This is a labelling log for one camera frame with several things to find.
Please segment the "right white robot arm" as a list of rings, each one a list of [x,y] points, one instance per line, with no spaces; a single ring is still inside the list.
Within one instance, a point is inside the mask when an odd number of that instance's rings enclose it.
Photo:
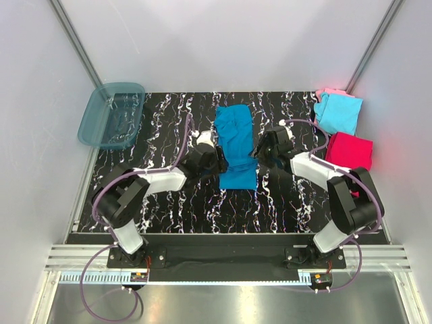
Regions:
[[[380,226],[384,208],[367,169],[340,167],[295,148],[287,126],[265,131],[250,156],[260,165],[304,178],[328,193],[331,221],[306,247],[287,253],[287,268],[327,268],[355,235],[373,232]]]

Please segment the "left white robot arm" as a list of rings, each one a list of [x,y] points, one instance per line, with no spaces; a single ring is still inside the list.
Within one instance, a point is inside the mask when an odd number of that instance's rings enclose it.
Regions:
[[[148,242],[138,233],[135,214],[145,197],[177,192],[203,178],[227,171],[228,162],[219,145],[200,142],[175,165],[161,169],[132,169],[117,165],[101,182],[92,198],[92,216],[108,227],[114,239],[110,248],[131,267],[145,262]]]

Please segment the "blue t shirt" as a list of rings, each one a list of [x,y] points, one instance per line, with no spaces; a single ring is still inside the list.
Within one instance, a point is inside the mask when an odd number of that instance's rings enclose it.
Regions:
[[[257,160],[250,156],[254,148],[253,120],[247,105],[219,106],[214,126],[218,145],[228,167],[219,176],[223,190],[256,190]]]

